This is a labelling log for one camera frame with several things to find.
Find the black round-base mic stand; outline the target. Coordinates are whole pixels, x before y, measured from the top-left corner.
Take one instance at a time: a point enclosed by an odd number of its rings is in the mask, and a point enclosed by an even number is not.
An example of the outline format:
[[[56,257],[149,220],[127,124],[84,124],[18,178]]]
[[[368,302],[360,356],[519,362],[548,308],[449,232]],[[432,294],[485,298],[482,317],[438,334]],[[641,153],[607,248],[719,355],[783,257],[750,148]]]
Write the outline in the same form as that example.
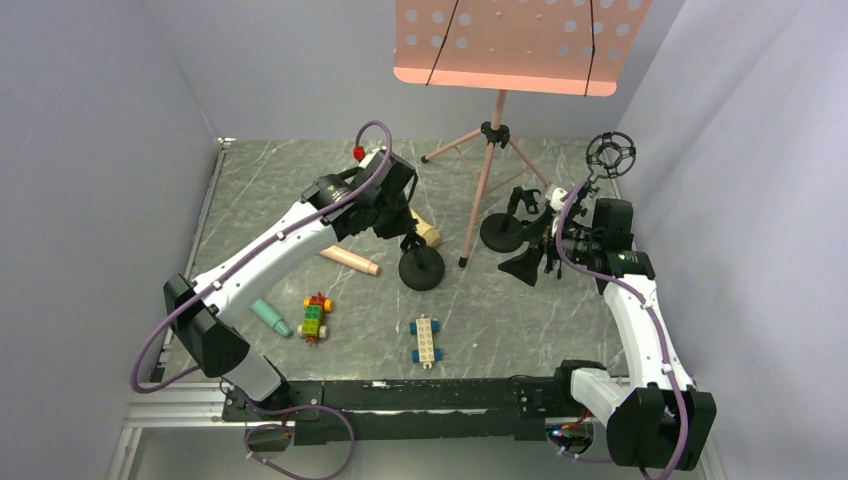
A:
[[[440,253],[426,244],[415,232],[407,234],[400,244],[398,264],[401,281],[410,289],[424,292],[436,288],[444,278],[445,264]]]

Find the pink toy microphone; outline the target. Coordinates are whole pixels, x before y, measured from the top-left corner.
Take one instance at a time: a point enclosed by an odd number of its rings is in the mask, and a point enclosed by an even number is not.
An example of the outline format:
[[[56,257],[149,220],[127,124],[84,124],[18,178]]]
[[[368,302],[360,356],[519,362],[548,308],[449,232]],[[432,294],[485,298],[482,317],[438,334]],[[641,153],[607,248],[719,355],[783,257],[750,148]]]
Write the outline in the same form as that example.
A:
[[[368,275],[377,276],[381,271],[380,266],[372,260],[359,256],[339,246],[326,248],[322,250],[320,254],[325,258],[336,261],[337,263]]]

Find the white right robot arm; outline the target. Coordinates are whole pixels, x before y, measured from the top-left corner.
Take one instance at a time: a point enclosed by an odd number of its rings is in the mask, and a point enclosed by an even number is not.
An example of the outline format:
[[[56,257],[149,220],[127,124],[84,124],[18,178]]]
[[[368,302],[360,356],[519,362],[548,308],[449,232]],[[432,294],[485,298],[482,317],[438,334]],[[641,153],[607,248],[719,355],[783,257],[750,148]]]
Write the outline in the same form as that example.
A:
[[[532,222],[512,211],[490,215],[480,236],[488,248],[510,254],[499,270],[529,286],[541,266],[555,262],[594,279],[621,336],[629,382],[619,384],[597,361],[571,359],[549,378],[522,378],[517,394],[538,386],[546,403],[581,406],[605,429],[606,459],[617,466],[635,467],[647,479],[691,471],[715,420],[715,400],[696,387],[672,345],[656,273],[649,256],[633,247],[632,205],[601,198],[590,225],[577,222],[583,211],[558,193]]]

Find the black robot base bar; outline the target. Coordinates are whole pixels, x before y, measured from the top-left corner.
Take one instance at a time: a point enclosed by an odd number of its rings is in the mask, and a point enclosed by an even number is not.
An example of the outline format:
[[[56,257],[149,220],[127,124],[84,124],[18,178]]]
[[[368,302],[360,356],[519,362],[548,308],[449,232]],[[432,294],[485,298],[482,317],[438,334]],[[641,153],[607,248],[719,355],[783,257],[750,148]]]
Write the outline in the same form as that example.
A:
[[[245,395],[225,395],[228,423],[280,423],[297,446],[330,442],[511,437],[542,441],[584,407],[553,377],[293,381],[294,412],[252,409]]]

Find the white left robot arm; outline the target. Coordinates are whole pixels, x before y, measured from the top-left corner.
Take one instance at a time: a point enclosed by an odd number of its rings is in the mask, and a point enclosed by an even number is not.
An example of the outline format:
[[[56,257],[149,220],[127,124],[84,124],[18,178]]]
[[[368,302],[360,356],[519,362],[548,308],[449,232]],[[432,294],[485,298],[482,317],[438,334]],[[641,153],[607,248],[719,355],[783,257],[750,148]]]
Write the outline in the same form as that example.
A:
[[[415,168],[384,149],[319,177],[262,237],[193,280],[169,280],[167,326],[206,376],[225,378],[257,403],[283,407],[285,377],[235,321],[303,262],[349,236],[365,230],[384,239],[414,234],[405,194],[416,183]]]

